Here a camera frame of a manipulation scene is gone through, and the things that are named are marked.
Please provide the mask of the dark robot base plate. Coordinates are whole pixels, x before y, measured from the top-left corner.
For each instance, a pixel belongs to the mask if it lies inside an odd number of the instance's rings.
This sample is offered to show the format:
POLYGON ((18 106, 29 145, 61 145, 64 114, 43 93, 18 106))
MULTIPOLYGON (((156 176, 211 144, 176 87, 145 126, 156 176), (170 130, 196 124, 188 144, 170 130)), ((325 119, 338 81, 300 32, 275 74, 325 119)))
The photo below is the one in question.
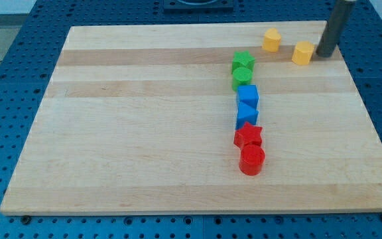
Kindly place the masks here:
POLYGON ((165 13, 232 11, 234 0, 162 0, 162 8, 165 13))

